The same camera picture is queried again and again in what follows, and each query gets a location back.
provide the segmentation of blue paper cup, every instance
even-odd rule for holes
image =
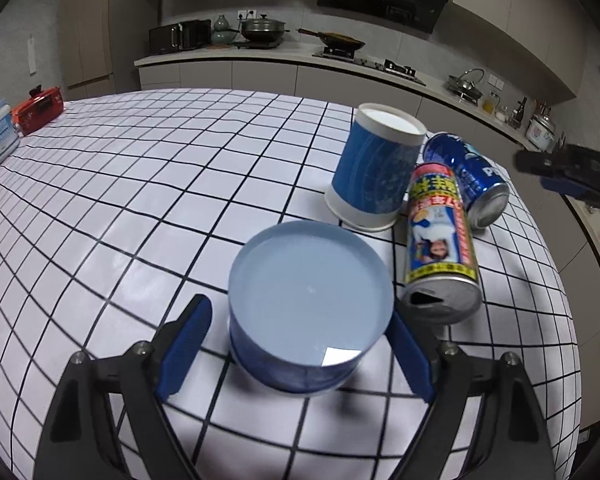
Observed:
[[[333,390],[382,337],[394,307],[386,265],[358,236],[313,221],[257,234],[229,275],[235,360],[285,394]]]
[[[426,132],[424,124],[401,110],[360,105],[324,195],[334,215],[361,231],[394,225]]]

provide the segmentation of white tablecloth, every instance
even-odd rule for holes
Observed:
[[[251,236],[281,221],[338,224],[324,205],[352,109],[275,94],[173,89],[66,104],[0,167],[0,455],[30,479],[46,410],[69,356],[150,340],[190,298],[214,321],[166,407],[208,480],[385,480],[426,410],[382,339],[352,379],[296,399],[260,386],[228,354],[227,276]],[[560,276],[525,205],[475,237],[484,306],[441,336],[469,354],[524,359],[559,479],[580,421],[580,364]],[[363,235],[394,274],[404,222]],[[115,416],[122,399],[113,400]],[[444,478],[460,471],[479,399],[471,399]],[[120,439],[146,471],[122,415]]]

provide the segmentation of tin can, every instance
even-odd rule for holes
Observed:
[[[409,114],[363,104],[324,199],[344,223],[361,231],[383,231],[400,207],[427,129]]]
[[[429,162],[413,172],[404,301],[432,323],[452,324],[480,308],[478,265],[453,171]]]
[[[456,174],[469,224],[486,229],[509,204],[509,185],[488,160],[461,137],[440,133],[424,148],[425,162],[441,162]]]

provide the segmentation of rice cooker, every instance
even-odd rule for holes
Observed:
[[[526,138],[539,150],[550,152],[555,146],[554,132],[555,124],[548,116],[534,114],[526,131]]]

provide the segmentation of colorful can label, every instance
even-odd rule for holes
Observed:
[[[422,156],[425,162],[441,162],[454,171],[467,210],[488,190],[505,184],[498,170],[461,137],[437,134],[429,139]]]
[[[434,274],[461,274],[477,281],[474,245],[450,168],[429,162],[413,172],[409,223],[405,283]]]
[[[365,213],[396,212],[419,153],[420,145],[391,142],[356,121],[333,176],[333,189],[346,203]]]

